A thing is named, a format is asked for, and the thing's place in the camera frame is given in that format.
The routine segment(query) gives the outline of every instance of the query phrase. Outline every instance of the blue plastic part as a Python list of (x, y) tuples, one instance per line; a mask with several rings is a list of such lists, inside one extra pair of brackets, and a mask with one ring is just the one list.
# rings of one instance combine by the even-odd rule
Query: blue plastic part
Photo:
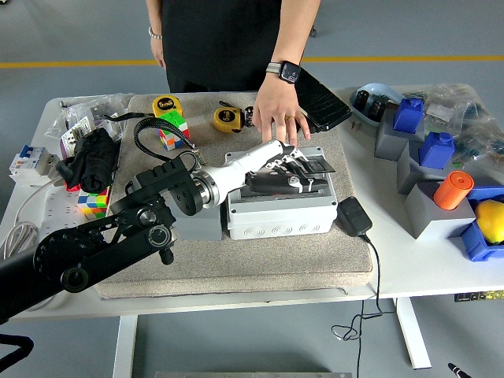
[(443, 169), (455, 152), (454, 137), (448, 132), (429, 132), (418, 151), (422, 167)]
[(20, 158), (29, 158), (32, 154), (30, 154), (33, 151), (33, 147), (30, 147), (28, 144), (25, 144), (23, 147), (23, 150), (19, 153)]
[(424, 117), (424, 102), (419, 98), (404, 98), (394, 118), (394, 130), (413, 134)]
[[(473, 208), (486, 199), (498, 198), (504, 195), (504, 186), (474, 187), (468, 194), (467, 199)], [(487, 261), (489, 258), (504, 258), (504, 245), (488, 245), (481, 233), (477, 222), (472, 222), (462, 232), (462, 240), (469, 260)]]

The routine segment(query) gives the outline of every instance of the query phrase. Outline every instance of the plug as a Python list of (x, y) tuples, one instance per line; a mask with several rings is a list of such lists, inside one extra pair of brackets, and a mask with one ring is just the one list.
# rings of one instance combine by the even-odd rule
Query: plug
[(338, 204), (338, 217), (341, 228), (348, 236), (362, 236), (372, 227), (368, 214), (359, 201), (350, 196)]

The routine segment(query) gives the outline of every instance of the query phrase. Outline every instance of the person's left hand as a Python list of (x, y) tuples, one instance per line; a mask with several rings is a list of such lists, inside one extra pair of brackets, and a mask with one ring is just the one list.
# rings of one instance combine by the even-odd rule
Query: person's left hand
[(266, 74), (265, 81), (259, 88), (254, 104), (252, 122), (262, 134), (262, 142), (272, 139), (272, 123), (276, 126), (276, 138), (297, 146), (298, 136), (296, 121), (301, 125), (305, 139), (310, 139), (306, 118), (298, 104), (294, 85), (280, 80), (277, 76)]

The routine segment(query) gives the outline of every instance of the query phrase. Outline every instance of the rubik's cube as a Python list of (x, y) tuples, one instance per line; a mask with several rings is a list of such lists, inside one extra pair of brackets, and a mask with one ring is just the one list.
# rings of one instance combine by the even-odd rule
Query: rubik's cube
[[(189, 129), (187, 128), (187, 122), (179, 115), (176, 110), (162, 114), (159, 116), (159, 118), (177, 126), (178, 129), (181, 130), (186, 137), (191, 137), (191, 135), (189, 134)], [(163, 144), (163, 146), (165, 146), (166, 150), (173, 150), (183, 146), (183, 141), (181, 141), (178, 136), (175, 136), (171, 132), (159, 130), (159, 138), (161, 139), (161, 143)]]
[(109, 205), (109, 197), (110, 187), (107, 187), (98, 195), (81, 190), (77, 206), (79, 206), (80, 210), (87, 219), (104, 218)]

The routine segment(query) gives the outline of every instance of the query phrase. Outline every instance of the white table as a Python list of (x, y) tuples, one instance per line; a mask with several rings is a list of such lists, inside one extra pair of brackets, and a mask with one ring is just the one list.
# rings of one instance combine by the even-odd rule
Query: white table
[[(355, 89), (345, 88), (335, 93), (343, 101), (348, 101)], [(395, 89), (404, 92), (415, 88)], [(72, 98), (62, 100), (65, 103), (75, 101)], [(61, 98), (56, 98), (47, 103), (31, 142), (33, 146), (47, 147), (52, 153), (59, 151), (58, 141), (44, 136), (44, 132), (59, 114), (60, 101)], [(376, 129), (366, 124), (353, 129), (352, 120), (356, 119), (350, 118), (339, 128), (357, 198), (373, 222), (368, 237), (380, 255), (382, 275), (380, 297), (398, 299), (398, 316), (413, 367), (415, 369), (430, 367), (409, 298), (503, 290), (504, 259), (471, 262), (463, 252), (465, 248), (460, 238), (431, 242), (415, 240), (409, 233), (410, 223), (403, 207), (406, 196), (398, 195), (396, 191), (395, 162), (374, 158)], [(15, 186), (0, 225), (0, 239), (5, 238), (13, 226), (16, 211), (34, 190), (35, 188), (19, 184)], [(41, 206), (33, 206), (29, 211), (32, 221), (35, 223), (37, 220), (40, 221)], [(376, 295), (376, 269), (374, 271), (374, 277), (366, 286), (346, 287), (345, 291), (320, 289), (103, 300), (92, 287), (78, 295), (60, 293), (45, 308), (21, 313), (14, 317), (13, 321), (121, 316), (117, 345), (117, 362), (120, 361), (120, 364), (116, 364), (119, 369), (120, 365), (123, 367), (132, 365), (136, 317), (140, 314), (370, 299)]]

